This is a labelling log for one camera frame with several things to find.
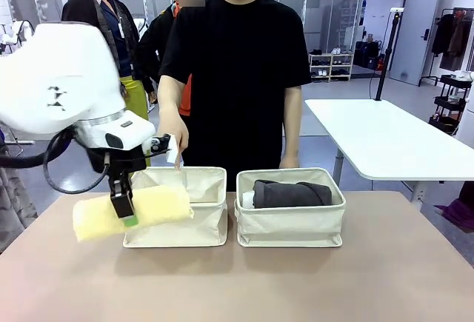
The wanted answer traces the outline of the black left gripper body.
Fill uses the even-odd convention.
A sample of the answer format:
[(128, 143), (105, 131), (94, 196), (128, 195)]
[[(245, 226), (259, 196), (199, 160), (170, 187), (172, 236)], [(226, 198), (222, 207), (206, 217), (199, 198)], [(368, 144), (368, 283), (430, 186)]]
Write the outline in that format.
[(144, 157), (141, 146), (132, 150), (114, 149), (89, 149), (88, 158), (95, 172), (100, 173), (104, 169), (106, 154), (109, 155), (109, 168), (107, 170), (107, 181), (111, 192), (116, 192), (116, 183), (129, 181), (129, 177), (138, 171), (147, 168), (147, 159)]

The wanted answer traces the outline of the person's right hand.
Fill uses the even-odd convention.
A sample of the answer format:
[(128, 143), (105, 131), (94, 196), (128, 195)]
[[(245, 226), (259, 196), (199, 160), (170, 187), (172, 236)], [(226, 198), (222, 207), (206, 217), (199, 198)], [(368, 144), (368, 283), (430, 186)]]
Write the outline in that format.
[(183, 163), (182, 154), (188, 147), (189, 133), (177, 109), (160, 109), (158, 135), (171, 135), (175, 138), (177, 154), (174, 164), (176, 169), (180, 169)]

